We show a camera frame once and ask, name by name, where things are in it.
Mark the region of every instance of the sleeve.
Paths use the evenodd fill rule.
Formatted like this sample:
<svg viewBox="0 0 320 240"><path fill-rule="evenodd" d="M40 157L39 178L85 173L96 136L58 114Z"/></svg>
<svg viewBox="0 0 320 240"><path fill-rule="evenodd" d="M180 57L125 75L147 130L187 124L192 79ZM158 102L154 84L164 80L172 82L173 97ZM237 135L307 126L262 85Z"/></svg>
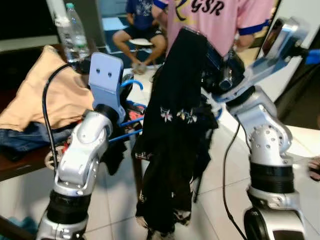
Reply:
<svg viewBox="0 0 320 240"><path fill-rule="evenodd" d="M158 8L165 9L168 6L169 0L153 0L153 4Z"/></svg>
<svg viewBox="0 0 320 240"><path fill-rule="evenodd" d="M238 4L239 35L254 34L269 25L274 0L238 0Z"/></svg>
<svg viewBox="0 0 320 240"><path fill-rule="evenodd" d="M126 8L125 11L127 14L134 14L135 13L135 8L132 0L128 0L126 2Z"/></svg>

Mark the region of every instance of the white stool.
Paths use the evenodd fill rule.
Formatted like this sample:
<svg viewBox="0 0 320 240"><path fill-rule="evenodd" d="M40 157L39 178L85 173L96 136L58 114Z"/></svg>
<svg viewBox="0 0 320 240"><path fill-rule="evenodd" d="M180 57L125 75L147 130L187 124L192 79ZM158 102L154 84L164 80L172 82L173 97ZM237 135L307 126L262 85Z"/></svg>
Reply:
<svg viewBox="0 0 320 240"><path fill-rule="evenodd" d="M148 41L147 39L145 39L145 38L130 39L129 42L135 45L135 52L133 53L133 55L134 55L135 57L137 57L137 53L138 53L138 51L139 51L140 49L145 48L145 47L152 49L153 46L154 46L154 45L152 44L152 42L149 42L149 41ZM152 60L152 63L153 63L154 68L157 68L157 67L156 67L156 60L155 60L155 59Z"/></svg>

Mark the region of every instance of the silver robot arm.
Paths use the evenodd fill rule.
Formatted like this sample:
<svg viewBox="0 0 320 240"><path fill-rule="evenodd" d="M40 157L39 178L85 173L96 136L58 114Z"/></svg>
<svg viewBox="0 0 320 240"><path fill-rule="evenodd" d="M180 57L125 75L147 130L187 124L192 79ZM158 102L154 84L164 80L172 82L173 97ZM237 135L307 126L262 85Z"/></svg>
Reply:
<svg viewBox="0 0 320 240"><path fill-rule="evenodd" d="M292 57L305 53L300 44L307 33L300 19L278 19L263 45L264 56L246 68L242 77L233 74L234 68L225 67L216 84L219 88L212 91L212 97L226 103L229 113L242 125L250 148L247 194L252 208L244 215L248 240L306 239L299 193L294 188L293 161L286 156L292 134L278 120L274 103L255 84L285 67Z"/></svg>
<svg viewBox="0 0 320 240"><path fill-rule="evenodd" d="M113 126L125 117L119 96L122 73L121 59L103 53L92 55L89 84L94 111L72 132L72 142L56 171L36 240L83 239L100 159L108 148Z"/></svg>

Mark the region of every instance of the plastic water bottle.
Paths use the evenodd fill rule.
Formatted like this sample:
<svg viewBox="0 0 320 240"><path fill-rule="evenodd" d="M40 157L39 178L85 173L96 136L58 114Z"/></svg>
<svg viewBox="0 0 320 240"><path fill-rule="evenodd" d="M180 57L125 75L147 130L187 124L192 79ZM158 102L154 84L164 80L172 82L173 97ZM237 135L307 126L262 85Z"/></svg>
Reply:
<svg viewBox="0 0 320 240"><path fill-rule="evenodd" d="M72 29L69 19L58 16L55 19L55 26L63 45L67 62L70 64L78 62L80 60L79 52L72 39Z"/></svg>
<svg viewBox="0 0 320 240"><path fill-rule="evenodd" d="M82 25L82 22L75 10L74 4L67 3L66 7L67 16L69 18L72 29L73 44L78 49L80 58L84 59L85 57L90 55L84 26Z"/></svg>

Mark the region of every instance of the denim jeans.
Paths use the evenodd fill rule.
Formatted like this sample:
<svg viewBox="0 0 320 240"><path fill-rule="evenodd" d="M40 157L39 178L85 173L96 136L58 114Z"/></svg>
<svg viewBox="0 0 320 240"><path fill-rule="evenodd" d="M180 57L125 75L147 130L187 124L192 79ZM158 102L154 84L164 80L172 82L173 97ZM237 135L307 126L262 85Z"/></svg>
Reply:
<svg viewBox="0 0 320 240"><path fill-rule="evenodd" d="M72 133L75 124L52 130L54 142L66 140ZM46 126L39 122L31 122L23 131L0 129L0 146L12 148L18 152L28 152L49 145Z"/></svg>

